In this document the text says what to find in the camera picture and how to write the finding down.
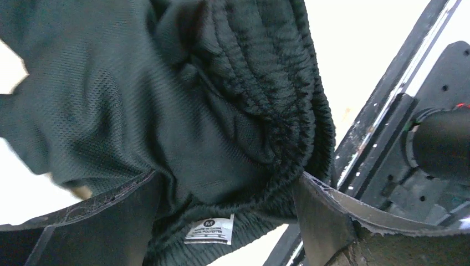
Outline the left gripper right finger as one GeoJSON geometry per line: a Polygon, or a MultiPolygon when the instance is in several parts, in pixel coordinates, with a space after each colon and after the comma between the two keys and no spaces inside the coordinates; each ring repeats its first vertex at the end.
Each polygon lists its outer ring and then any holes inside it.
{"type": "Polygon", "coordinates": [[[308,173],[293,189],[310,265],[468,265],[469,230],[405,219],[308,173]]]}

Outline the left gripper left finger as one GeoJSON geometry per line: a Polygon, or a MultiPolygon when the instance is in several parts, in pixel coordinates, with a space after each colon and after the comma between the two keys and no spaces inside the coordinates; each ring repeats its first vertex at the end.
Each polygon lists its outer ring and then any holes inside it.
{"type": "Polygon", "coordinates": [[[1,264],[141,265],[159,206],[161,179],[122,186],[20,225],[1,225],[1,264]]]}

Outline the black shorts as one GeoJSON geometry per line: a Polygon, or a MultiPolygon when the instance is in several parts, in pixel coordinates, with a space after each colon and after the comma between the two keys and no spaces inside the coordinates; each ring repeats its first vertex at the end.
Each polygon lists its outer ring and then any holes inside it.
{"type": "Polygon", "coordinates": [[[207,265],[296,219],[335,128],[303,1],[2,1],[28,76],[1,137],[94,196],[139,175],[160,204],[145,265],[207,265]]]}

